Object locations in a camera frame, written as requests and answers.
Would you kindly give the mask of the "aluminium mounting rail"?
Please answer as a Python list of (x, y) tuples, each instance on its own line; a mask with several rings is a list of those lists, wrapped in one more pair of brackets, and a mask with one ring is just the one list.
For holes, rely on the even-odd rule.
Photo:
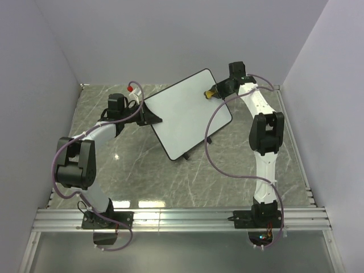
[[(228, 218), (234, 208), (135, 209), (133, 232), (229, 232), (238, 231)], [(39, 209), (33, 232), (114, 232), (115, 229), (84, 229), (83, 214), (76, 209)], [(284, 213), (286, 231), (331, 230), (324, 208), (289, 208)]]

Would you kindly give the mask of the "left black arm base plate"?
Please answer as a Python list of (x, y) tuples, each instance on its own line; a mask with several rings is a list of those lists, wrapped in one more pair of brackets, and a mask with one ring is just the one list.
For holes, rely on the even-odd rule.
[(105, 220), (94, 212), (86, 211), (82, 219), (81, 228), (86, 230), (131, 228), (134, 213), (132, 211), (111, 212), (106, 213), (105, 217), (112, 219), (113, 221)]

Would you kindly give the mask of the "yellow bone-shaped eraser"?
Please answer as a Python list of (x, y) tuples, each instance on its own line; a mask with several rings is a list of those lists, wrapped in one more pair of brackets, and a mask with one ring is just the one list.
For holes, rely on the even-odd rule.
[(204, 96), (207, 100), (212, 99), (212, 98), (219, 98), (218, 93), (215, 90), (207, 90), (204, 92)]

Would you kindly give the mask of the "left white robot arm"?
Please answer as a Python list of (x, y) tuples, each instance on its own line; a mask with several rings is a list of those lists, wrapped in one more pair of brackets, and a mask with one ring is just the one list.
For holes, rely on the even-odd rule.
[(95, 182), (96, 151), (108, 141), (118, 137), (126, 124), (148, 126), (162, 121), (143, 101), (134, 100), (133, 105), (130, 105), (130, 101), (123, 94), (109, 95), (107, 108), (103, 110), (101, 118), (91, 129), (72, 138), (59, 139), (52, 162), (53, 183), (70, 188), (73, 193), (65, 196), (55, 188), (57, 194), (63, 199), (80, 195), (90, 211), (86, 217), (95, 217), (96, 224), (103, 229), (112, 227), (116, 222), (113, 202)]

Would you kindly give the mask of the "white whiteboard black frame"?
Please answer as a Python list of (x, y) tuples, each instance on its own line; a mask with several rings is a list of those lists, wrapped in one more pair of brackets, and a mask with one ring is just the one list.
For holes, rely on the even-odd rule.
[(148, 109), (162, 119), (152, 129), (169, 160), (177, 160), (204, 141), (208, 122), (223, 102), (204, 96), (215, 84), (212, 72), (205, 68), (145, 99)]

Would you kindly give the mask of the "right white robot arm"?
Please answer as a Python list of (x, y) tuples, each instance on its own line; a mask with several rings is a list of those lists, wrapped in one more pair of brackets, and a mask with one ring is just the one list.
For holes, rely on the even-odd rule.
[(246, 73), (245, 64), (229, 64), (229, 77), (204, 93), (205, 98), (221, 98), (236, 94), (253, 117), (249, 145), (256, 162), (256, 187), (250, 211), (237, 211), (231, 220), (238, 228), (279, 228), (283, 216), (275, 186), (275, 166), (283, 144), (284, 114), (274, 110), (260, 92), (256, 76)]

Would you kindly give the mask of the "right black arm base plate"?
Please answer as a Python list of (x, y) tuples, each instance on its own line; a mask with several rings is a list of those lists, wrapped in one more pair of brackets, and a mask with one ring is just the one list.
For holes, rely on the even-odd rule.
[(235, 210), (233, 215), (227, 218), (228, 221), (234, 222), (235, 229), (280, 228), (282, 219), (281, 211), (273, 216), (259, 216), (251, 210)]

